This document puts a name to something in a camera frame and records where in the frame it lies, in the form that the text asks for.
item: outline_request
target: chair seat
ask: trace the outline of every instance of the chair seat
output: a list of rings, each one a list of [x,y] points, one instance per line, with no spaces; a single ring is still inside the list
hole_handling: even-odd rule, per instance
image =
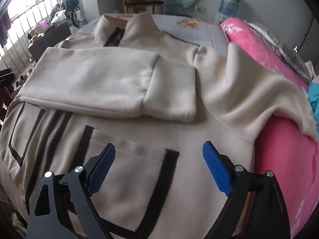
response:
[[[125,6],[130,6],[130,5],[143,5],[143,4],[162,4],[164,3],[161,0],[128,0],[124,2]]]

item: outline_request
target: jacket pocket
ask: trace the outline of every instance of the jacket pocket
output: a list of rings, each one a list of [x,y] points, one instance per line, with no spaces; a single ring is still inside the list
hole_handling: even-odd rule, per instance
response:
[[[115,160],[92,202],[110,232],[129,239],[147,238],[169,192],[179,153],[86,126],[70,171],[99,155],[108,143],[115,146]]]
[[[45,109],[32,104],[23,103],[18,117],[13,126],[12,134],[9,140],[9,150],[14,159],[21,167],[30,141],[41,122]]]

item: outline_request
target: blue gripper pad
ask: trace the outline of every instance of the blue gripper pad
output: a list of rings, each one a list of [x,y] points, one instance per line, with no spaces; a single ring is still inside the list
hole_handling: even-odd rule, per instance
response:
[[[101,188],[114,159],[115,147],[113,144],[108,143],[99,156],[92,157],[85,165],[88,169],[93,165],[87,175],[87,192],[90,197]]]
[[[214,180],[221,192],[224,192],[227,197],[232,193],[232,186],[230,183],[230,174],[226,170],[224,164],[219,158],[219,153],[212,146],[210,142],[203,145],[203,157],[206,164],[211,171]]]

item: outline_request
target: beige jacket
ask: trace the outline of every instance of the beige jacket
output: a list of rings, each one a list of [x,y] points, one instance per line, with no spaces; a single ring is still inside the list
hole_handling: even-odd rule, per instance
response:
[[[102,47],[116,27],[125,28],[119,47]],[[226,201],[202,157],[205,141],[251,169],[271,114],[318,140],[304,95],[235,44],[224,58],[141,14],[127,23],[102,17],[94,34],[59,47],[43,54],[0,135],[0,182],[25,219],[45,171],[66,173],[111,142],[114,164],[92,197],[109,230],[204,238]]]

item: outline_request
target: pink blanket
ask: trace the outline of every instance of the pink blanket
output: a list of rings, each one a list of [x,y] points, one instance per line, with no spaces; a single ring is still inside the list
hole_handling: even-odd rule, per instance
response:
[[[232,18],[221,25],[229,41],[253,59],[293,82],[307,85],[285,65],[243,21]],[[304,226],[319,200],[318,144],[300,133],[296,123],[272,116],[255,142],[255,172],[272,170],[282,190],[293,238]]]

